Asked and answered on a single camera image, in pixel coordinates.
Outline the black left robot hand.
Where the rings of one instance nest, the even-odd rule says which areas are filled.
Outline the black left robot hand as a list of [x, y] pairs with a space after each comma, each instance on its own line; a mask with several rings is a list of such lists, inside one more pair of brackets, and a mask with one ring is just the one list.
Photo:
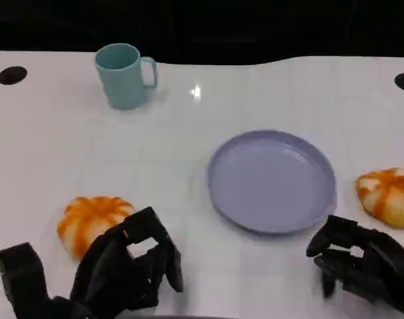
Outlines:
[[181, 253], [152, 207], [98, 236], [81, 260], [70, 298], [99, 316], [151, 308], [166, 279], [184, 290]]

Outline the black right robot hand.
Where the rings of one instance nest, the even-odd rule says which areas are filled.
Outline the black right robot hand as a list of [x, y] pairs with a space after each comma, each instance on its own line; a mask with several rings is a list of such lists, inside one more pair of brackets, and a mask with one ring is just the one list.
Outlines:
[[404, 314], [404, 247], [387, 233], [330, 215], [306, 249], [322, 271], [322, 292], [336, 283], [369, 302], [378, 300]]

